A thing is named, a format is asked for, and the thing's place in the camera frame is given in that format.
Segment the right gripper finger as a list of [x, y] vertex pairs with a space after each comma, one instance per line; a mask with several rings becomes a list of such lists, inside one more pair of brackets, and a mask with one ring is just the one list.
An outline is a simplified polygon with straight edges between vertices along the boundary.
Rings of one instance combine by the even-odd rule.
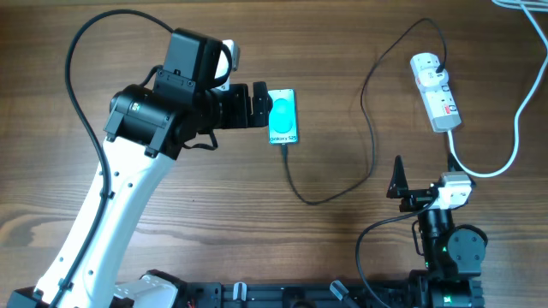
[[409, 188], [401, 156], [395, 157], [394, 168], [390, 184], [386, 193], [387, 198], [406, 198]]
[[447, 158], [448, 172], [446, 173], [446, 186], [469, 186], [471, 188], [476, 187], [476, 183], [469, 175], [463, 170], [460, 164], [456, 161], [456, 157], [453, 154], [449, 154]]

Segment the blue Galaxy smartphone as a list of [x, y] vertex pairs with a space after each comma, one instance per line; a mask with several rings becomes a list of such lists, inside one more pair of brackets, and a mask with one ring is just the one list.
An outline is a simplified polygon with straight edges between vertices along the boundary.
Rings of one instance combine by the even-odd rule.
[[293, 89], [269, 90], [272, 108], [269, 114], [269, 143], [294, 144], [299, 140], [298, 121]]

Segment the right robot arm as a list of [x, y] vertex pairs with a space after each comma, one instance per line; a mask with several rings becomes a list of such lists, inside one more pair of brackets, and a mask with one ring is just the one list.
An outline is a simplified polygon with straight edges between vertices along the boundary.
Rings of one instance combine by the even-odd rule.
[[408, 277], [411, 307], [485, 306], [481, 265], [488, 238], [470, 224], [455, 225], [452, 211], [468, 203], [475, 182], [448, 159], [449, 170], [428, 188], [408, 186], [403, 161], [395, 158], [388, 198], [401, 201], [399, 211], [417, 217], [412, 225], [415, 249], [426, 268], [413, 270]]

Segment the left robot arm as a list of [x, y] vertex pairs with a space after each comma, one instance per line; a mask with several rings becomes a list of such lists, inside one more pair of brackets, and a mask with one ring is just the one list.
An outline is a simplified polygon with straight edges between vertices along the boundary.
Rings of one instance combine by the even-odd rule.
[[15, 290], [11, 307], [186, 307], [184, 281], [153, 269], [133, 282], [116, 277], [150, 197], [195, 137], [218, 129], [265, 127], [265, 82], [230, 84], [239, 47], [176, 29], [154, 85], [131, 85], [110, 103], [106, 137], [90, 190], [49, 269], [33, 287]]

